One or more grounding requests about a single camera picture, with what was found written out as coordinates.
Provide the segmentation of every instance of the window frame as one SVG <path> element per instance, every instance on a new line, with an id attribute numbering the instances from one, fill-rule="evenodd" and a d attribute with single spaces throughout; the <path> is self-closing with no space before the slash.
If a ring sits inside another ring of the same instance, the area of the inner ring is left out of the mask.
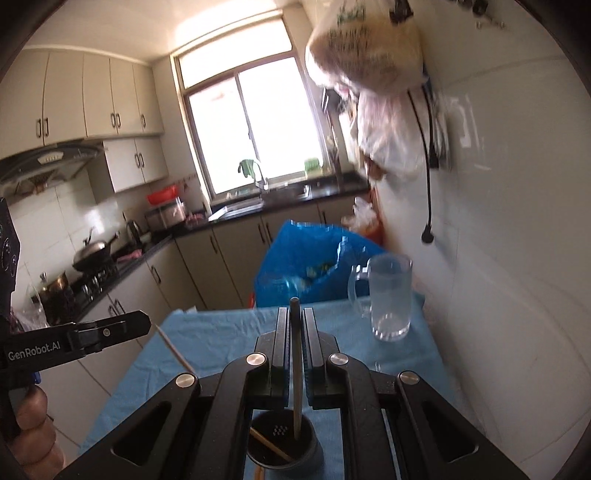
<path id="1" fill-rule="evenodd" d="M 269 56 L 260 58 L 258 60 L 253 60 L 253 61 L 244 63 L 242 65 L 238 65 L 234 68 L 231 68 L 231 69 L 226 70 L 224 72 L 220 72 L 220 73 L 214 75 L 213 77 L 209 77 L 208 79 L 205 79 L 199 83 L 196 83 L 195 85 L 185 88 L 184 80 L 183 80 L 183 72 L 181 71 L 181 66 L 180 66 L 180 59 L 184 55 L 192 52 L 193 50 L 196 50 L 197 48 L 202 47 L 206 43 L 216 41 L 216 40 L 220 39 L 222 36 L 233 34 L 233 33 L 240 31 L 240 30 L 245 30 L 248 28 L 256 27 L 257 25 L 260 25 L 260 24 L 268 22 L 268 21 L 273 21 L 273 20 L 281 20 L 282 21 L 283 26 L 285 27 L 285 31 L 287 32 L 287 36 L 291 42 L 291 50 L 281 52 L 281 53 L 275 53 L 273 55 L 269 55 Z M 195 119 L 193 116 L 193 110 L 191 108 L 191 102 L 189 101 L 189 97 L 197 92 L 205 90 L 205 89 L 207 89 L 213 85 L 216 85 L 220 82 L 234 78 L 234 81 L 236 82 L 236 87 L 238 88 L 238 93 L 240 96 L 242 109 L 244 111 L 246 124 L 248 126 L 249 135 L 251 137 L 252 146 L 255 151 L 256 157 L 259 158 L 258 150 L 256 147 L 255 135 L 252 132 L 251 122 L 248 117 L 248 111 L 246 110 L 246 105 L 244 102 L 244 95 L 242 93 L 242 86 L 240 84 L 240 79 L 238 76 L 240 73 L 245 72 L 250 69 L 253 69 L 255 67 L 259 67 L 259 66 L 262 66 L 262 65 L 265 65 L 268 63 L 273 63 L 275 61 L 285 60 L 285 59 L 290 59 L 290 58 L 293 58 L 295 60 L 295 64 L 296 64 L 298 71 L 300 73 L 300 78 L 301 78 L 301 81 L 302 81 L 302 84 L 304 87 L 304 91 L 306 92 L 306 97 L 308 99 L 308 105 L 310 107 L 312 117 L 314 119 L 314 126 L 316 127 L 316 133 L 318 135 L 318 140 L 319 140 L 320 148 L 322 151 L 323 165 L 328 166 L 328 168 L 332 168 L 330 166 L 330 162 L 329 162 L 329 154 L 328 154 L 326 141 L 324 139 L 323 128 L 322 128 L 321 123 L 319 122 L 318 116 L 316 115 L 317 106 L 314 103 L 313 97 L 311 95 L 310 88 L 309 88 L 309 85 L 308 85 L 308 82 L 306 79 L 305 70 L 303 69 L 303 67 L 301 65 L 301 61 L 298 56 L 298 51 L 295 48 L 294 39 L 291 36 L 291 34 L 287 28 L 287 25 L 285 24 L 285 19 L 283 18 L 283 15 L 279 15 L 277 17 L 271 17 L 271 18 L 264 18 L 263 20 L 259 20 L 257 22 L 243 25 L 243 26 L 240 26 L 239 28 L 235 28 L 230 31 L 225 31 L 222 35 L 217 35 L 215 37 L 209 38 L 207 41 L 200 43 L 188 50 L 185 50 L 181 54 L 174 57 L 174 66 L 176 68 L 177 78 L 179 80 L 178 87 L 180 89 L 180 96 L 182 98 L 181 107 L 184 108 L 184 113 L 186 114 L 186 118 L 189 123 L 189 130 L 191 133 L 190 140 L 193 142 L 193 145 L 195 147 L 195 152 L 197 154 L 197 161 L 199 163 L 198 168 L 201 170 L 201 172 L 203 174 L 203 178 L 205 179 L 207 193 L 209 194 L 210 203 L 212 205 L 220 205 L 220 204 L 235 200 L 236 198 L 239 198 L 239 197 L 256 196 L 256 195 L 258 195 L 259 190 L 255 187 L 254 183 L 251 183 L 251 184 L 247 184 L 247 185 L 244 185 L 241 187 L 227 190 L 225 192 L 220 192 L 220 193 L 215 192 L 215 190 L 213 188 L 213 184 L 212 184 L 212 179 L 209 174 L 209 169 L 207 168 L 207 162 L 205 160 L 205 156 L 203 155 L 201 142 L 199 140 L 199 133 L 197 132 L 197 127 L 195 125 Z M 269 188 L 271 189 L 274 187 L 279 187 L 279 186 L 285 185 L 286 183 L 292 183 L 292 182 L 295 182 L 298 180 L 305 180 L 306 178 L 309 178 L 309 176 L 306 174 L 305 171 L 294 172 L 289 175 L 283 175 L 281 177 L 274 177 L 272 179 L 269 179 Z"/>

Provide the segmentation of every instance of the plastic container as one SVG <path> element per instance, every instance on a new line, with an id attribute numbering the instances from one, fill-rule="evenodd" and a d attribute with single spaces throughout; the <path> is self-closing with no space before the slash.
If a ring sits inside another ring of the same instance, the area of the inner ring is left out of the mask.
<path id="1" fill-rule="evenodd" d="M 170 202 L 176 197 L 178 197 L 178 187 L 176 185 L 170 185 L 158 192 L 151 193 L 146 198 L 150 205 L 160 205 L 161 203 Z"/>

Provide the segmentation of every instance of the human hand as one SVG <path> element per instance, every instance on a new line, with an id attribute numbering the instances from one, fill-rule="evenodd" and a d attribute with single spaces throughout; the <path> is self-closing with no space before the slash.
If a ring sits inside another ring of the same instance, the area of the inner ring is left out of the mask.
<path id="1" fill-rule="evenodd" d="M 53 480 L 65 457 L 56 443 L 53 421 L 47 416 L 47 396 L 33 385 L 17 411 L 21 434 L 8 447 L 31 480 Z"/>

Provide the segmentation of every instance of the clear plastic bag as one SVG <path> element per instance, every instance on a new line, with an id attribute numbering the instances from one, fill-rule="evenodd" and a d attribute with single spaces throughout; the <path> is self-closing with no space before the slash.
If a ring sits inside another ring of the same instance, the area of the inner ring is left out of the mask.
<path id="1" fill-rule="evenodd" d="M 427 104 L 420 89 L 412 92 L 429 145 Z M 406 93 L 377 96 L 362 92 L 357 109 L 359 148 L 387 173 L 401 180 L 416 178 L 425 165 L 423 140 Z"/>
<path id="2" fill-rule="evenodd" d="M 392 95 L 421 85 L 423 53 L 406 0 L 333 0 L 306 47 L 318 85 Z"/>

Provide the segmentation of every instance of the cabinet door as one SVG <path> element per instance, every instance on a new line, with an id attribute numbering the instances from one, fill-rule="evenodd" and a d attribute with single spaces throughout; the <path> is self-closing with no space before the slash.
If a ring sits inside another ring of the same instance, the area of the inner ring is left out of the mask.
<path id="1" fill-rule="evenodd" d="M 168 168 L 158 137 L 136 138 L 135 146 L 138 150 L 146 183 L 168 177 Z"/>
<path id="2" fill-rule="evenodd" d="M 117 135 L 109 57 L 84 54 L 82 86 L 87 135 L 89 137 Z"/>
<path id="3" fill-rule="evenodd" d="M 114 316 L 111 299 L 105 297 L 82 319 L 83 322 L 95 322 Z M 136 340 L 129 340 L 119 345 L 105 348 L 80 359 L 88 373 L 111 395 L 117 385 L 142 351 Z"/>
<path id="4" fill-rule="evenodd" d="M 203 300 L 175 243 L 164 247 L 147 259 L 146 263 L 171 310 L 188 310 L 193 307 L 205 310 Z"/>
<path id="5" fill-rule="evenodd" d="M 320 215 L 318 214 L 318 207 L 315 203 L 306 203 L 305 205 L 280 210 L 279 212 L 267 213 L 262 217 L 265 224 L 265 230 L 272 242 L 277 238 L 277 234 L 283 224 L 288 220 L 293 220 L 296 223 L 320 223 Z"/>
<path id="6" fill-rule="evenodd" d="M 45 144 L 86 137 L 82 100 L 84 54 L 52 51 L 47 63 L 43 94 Z"/>
<path id="7" fill-rule="evenodd" d="M 355 196 L 327 200 L 318 204 L 320 220 L 327 225 L 341 226 L 341 218 L 353 215 Z"/>
<path id="8" fill-rule="evenodd" d="M 210 229 L 177 238 L 177 245 L 208 310 L 242 308 L 238 292 Z"/>
<path id="9" fill-rule="evenodd" d="M 134 63 L 135 91 L 138 96 L 139 115 L 144 133 L 161 134 L 164 132 L 154 74 L 151 67 Z"/>
<path id="10" fill-rule="evenodd" d="M 111 59 L 111 90 L 119 135 L 142 133 L 132 63 Z"/>
<path id="11" fill-rule="evenodd" d="M 115 192 L 144 184 L 133 138 L 105 140 L 105 157 Z"/>
<path id="12" fill-rule="evenodd" d="M 25 50 L 0 83 L 0 158 L 43 146 L 46 51 Z"/>
<path id="13" fill-rule="evenodd" d="M 256 274 L 268 249 L 261 218 L 254 216 L 216 226 L 213 233 L 242 305 L 248 307 Z"/>
<path id="14" fill-rule="evenodd" d="M 141 310 L 156 325 L 160 325 L 171 312 L 145 263 L 109 293 L 109 297 L 120 309 L 123 308 L 124 313 Z M 138 338 L 138 342 L 145 345 L 154 332 L 152 327 L 148 335 Z"/>

